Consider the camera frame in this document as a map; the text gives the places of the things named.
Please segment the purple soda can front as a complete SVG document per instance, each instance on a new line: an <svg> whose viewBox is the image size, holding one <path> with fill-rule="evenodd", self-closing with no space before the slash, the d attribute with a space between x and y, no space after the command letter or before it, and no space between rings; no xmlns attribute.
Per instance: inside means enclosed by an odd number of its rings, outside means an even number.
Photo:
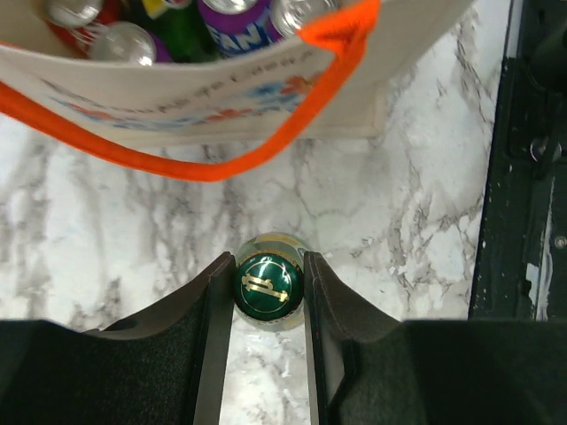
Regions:
<svg viewBox="0 0 567 425"><path fill-rule="evenodd" d="M269 34L273 41L294 36L314 19L335 12L338 1L331 0L276 0L270 4Z"/></svg>

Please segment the purple soda can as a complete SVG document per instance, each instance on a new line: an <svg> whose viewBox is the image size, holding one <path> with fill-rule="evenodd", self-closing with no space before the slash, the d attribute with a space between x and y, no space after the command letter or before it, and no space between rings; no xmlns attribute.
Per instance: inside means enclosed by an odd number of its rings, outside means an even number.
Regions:
<svg viewBox="0 0 567 425"><path fill-rule="evenodd" d="M198 10L225 58L265 48L269 0L198 0Z"/></svg>
<svg viewBox="0 0 567 425"><path fill-rule="evenodd" d="M92 43L89 58L152 66L172 63L166 45L153 33L127 21L116 21Z"/></svg>
<svg viewBox="0 0 567 425"><path fill-rule="evenodd" d="M270 4L269 34L273 41L294 36L314 19L335 12L338 1L331 0L276 0Z"/></svg>

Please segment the green glass bottle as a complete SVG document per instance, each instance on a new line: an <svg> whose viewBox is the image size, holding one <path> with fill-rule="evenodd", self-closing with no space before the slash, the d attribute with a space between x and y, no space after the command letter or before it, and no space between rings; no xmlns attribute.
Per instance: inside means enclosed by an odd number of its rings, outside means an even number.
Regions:
<svg viewBox="0 0 567 425"><path fill-rule="evenodd" d="M220 57L197 1L143 0L145 27L167 47L176 62L205 63Z"/></svg>
<svg viewBox="0 0 567 425"><path fill-rule="evenodd" d="M245 321L269 332L291 330L303 323L307 251L303 240L280 232L255 236L239 248L232 293Z"/></svg>

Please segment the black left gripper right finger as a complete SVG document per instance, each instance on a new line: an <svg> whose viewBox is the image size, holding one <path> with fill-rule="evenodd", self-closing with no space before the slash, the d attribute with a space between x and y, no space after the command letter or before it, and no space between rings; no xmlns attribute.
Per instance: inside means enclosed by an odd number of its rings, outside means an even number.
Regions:
<svg viewBox="0 0 567 425"><path fill-rule="evenodd" d="M397 321L307 252L314 424L563 424L562 321Z"/></svg>

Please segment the beige canvas tote bag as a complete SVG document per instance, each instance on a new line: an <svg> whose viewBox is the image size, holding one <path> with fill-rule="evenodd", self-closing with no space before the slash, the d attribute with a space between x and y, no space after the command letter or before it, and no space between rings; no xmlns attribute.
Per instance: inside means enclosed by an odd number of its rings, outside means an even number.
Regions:
<svg viewBox="0 0 567 425"><path fill-rule="evenodd" d="M345 1L296 35L236 58L152 66L82 59L37 1L1 4L1 110L114 164L190 182L260 166L300 137L384 128L386 84L466 1Z"/></svg>

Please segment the red soda can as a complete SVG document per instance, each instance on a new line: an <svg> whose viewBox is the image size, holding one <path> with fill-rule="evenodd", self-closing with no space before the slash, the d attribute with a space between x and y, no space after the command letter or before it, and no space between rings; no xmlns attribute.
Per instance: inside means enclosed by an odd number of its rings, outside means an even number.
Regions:
<svg viewBox="0 0 567 425"><path fill-rule="evenodd" d="M117 0L49 0L43 2L43 9L53 34L84 57L124 12L123 2Z"/></svg>

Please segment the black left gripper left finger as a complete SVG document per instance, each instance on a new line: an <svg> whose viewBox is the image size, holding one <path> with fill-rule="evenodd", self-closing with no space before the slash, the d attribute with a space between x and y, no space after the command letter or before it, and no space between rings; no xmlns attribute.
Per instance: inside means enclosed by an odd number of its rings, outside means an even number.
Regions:
<svg viewBox="0 0 567 425"><path fill-rule="evenodd" d="M1 323L4 424L215 424L233 314L235 260L105 329Z"/></svg>

